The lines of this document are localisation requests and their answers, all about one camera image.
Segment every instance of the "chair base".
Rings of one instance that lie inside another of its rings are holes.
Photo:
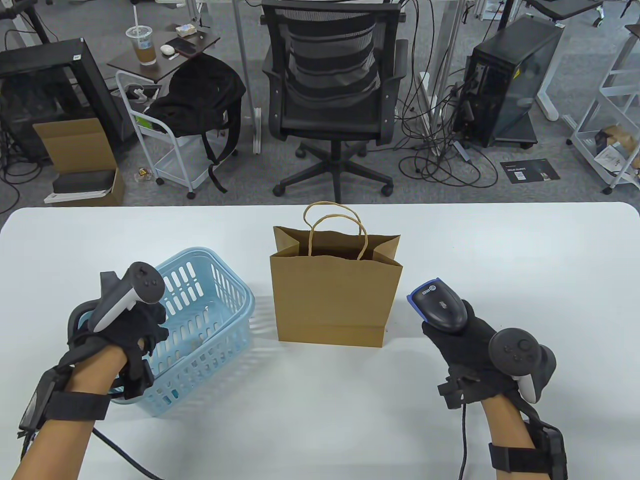
[[[385,185],[381,190],[382,195],[384,196],[390,196],[394,191],[394,181],[391,177],[349,160],[355,154],[358,154],[358,156],[361,157],[366,155],[366,141],[356,142],[352,146],[342,150],[342,142],[339,140],[332,140],[331,152],[327,152],[326,150],[322,150],[321,148],[316,148],[302,142],[300,143],[299,149],[296,151],[296,156],[299,156],[297,152],[300,150],[303,152],[309,152],[314,157],[320,159],[321,162],[303,170],[302,172],[281,180],[280,183],[273,188],[273,194],[275,196],[284,195],[285,188],[290,185],[312,179],[313,177],[317,177],[323,173],[330,173],[333,177],[333,194],[335,196],[335,201],[337,203],[342,203],[342,191],[340,189],[340,174],[342,172],[352,173],[353,175],[357,175],[365,179],[384,183]]]

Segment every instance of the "controller button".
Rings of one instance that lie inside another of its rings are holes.
[[[528,340],[521,340],[520,342],[518,342],[518,347],[522,351],[529,351],[531,350],[531,342],[529,342]]]

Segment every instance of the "black backpack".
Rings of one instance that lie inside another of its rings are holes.
[[[176,70],[169,82],[168,95],[157,99],[145,112],[166,123],[176,137],[202,136],[207,158],[211,160],[209,176],[222,193],[227,190],[213,174],[213,167],[236,149],[245,92],[244,83],[234,69],[203,53]],[[214,129],[229,130],[219,157],[215,156],[206,136],[206,132]]]

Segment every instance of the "forearm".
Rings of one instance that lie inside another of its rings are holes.
[[[498,447],[534,448],[520,412],[503,395],[483,400],[491,441]],[[503,472],[496,470],[498,480],[549,480],[547,474]]]
[[[108,346],[76,367],[67,391],[105,395],[126,362],[120,348]],[[13,480],[76,480],[94,423],[47,421]]]

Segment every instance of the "computer mouse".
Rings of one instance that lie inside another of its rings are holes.
[[[163,55],[167,55],[167,57],[170,57],[175,53],[175,49],[171,45],[163,45],[162,47],[160,47],[160,51],[163,53]]]
[[[407,295],[406,299],[432,327],[456,333],[467,325],[467,308],[441,279],[430,280]]]

